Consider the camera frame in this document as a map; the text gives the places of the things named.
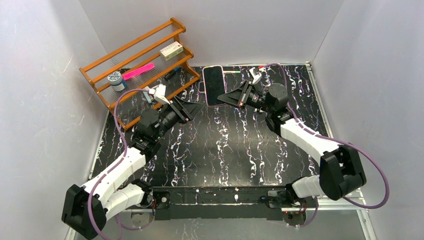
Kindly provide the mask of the phone with pink edge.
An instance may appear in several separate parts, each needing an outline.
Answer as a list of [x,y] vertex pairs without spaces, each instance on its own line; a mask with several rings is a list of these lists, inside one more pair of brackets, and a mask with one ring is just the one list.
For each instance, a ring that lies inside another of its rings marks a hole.
[[225,103],[218,99],[226,93],[224,70],[221,65],[205,66],[202,69],[206,104],[209,107],[222,106]]

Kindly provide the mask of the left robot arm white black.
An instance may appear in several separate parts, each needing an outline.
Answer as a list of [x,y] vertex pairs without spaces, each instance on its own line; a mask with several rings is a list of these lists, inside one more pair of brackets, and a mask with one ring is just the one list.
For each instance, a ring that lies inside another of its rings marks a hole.
[[175,96],[159,110],[142,111],[132,141],[124,144],[123,153],[91,180],[68,188],[62,222],[92,240],[102,236],[108,220],[146,201],[152,191],[149,183],[138,179],[125,187],[122,184],[156,155],[161,147],[160,139],[169,130],[176,124],[193,120],[204,107],[204,103],[188,102]]

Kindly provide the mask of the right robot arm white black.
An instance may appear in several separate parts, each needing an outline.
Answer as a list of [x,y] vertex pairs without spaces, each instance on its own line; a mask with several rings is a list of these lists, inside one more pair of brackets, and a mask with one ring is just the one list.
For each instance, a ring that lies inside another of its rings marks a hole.
[[283,84],[273,83],[266,94],[244,82],[239,88],[218,96],[218,100],[236,108],[251,106],[266,113],[268,128],[294,143],[319,165],[319,174],[285,185],[283,193],[272,201],[294,203],[308,197],[327,196],[337,201],[366,184],[367,179],[357,150],[346,144],[319,137],[317,132],[294,118],[288,107],[289,97]]

